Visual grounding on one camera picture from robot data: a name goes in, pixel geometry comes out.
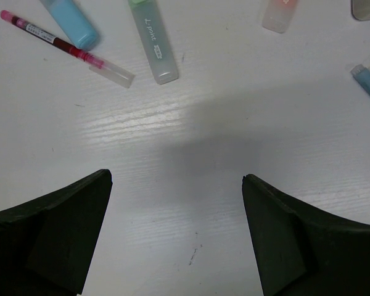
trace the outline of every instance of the table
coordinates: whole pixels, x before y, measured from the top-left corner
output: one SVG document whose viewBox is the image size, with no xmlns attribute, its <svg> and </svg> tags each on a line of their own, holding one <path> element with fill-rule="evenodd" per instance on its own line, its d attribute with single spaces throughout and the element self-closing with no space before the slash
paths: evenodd
<svg viewBox="0 0 370 296">
<path fill-rule="evenodd" d="M 180 79 L 155 83 L 126 0 L 79 0 L 129 90 L 0 20 L 0 210 L 100 168 L 113 191 L 83 295 L 262 295 L 244 206 L 253 173 L 370 224 L 370 98 L 350 69 L 370 22 L 302 0 L 286 33 L 261 0 L 159 0 Z M 36 0 L 7 9 L 60 37 Z"/>
</svg>

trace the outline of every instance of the pen barrel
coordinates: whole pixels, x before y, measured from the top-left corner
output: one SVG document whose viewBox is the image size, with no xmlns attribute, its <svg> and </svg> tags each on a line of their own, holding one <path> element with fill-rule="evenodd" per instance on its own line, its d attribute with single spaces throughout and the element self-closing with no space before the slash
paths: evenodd
<svg viewBox="0 0 370 296">
<path fill-rule="evenodd" d="M 177 79 L 178 69 L 155 1 L 133 6 L 132 13 L 156 82 Z"/>
</svg>

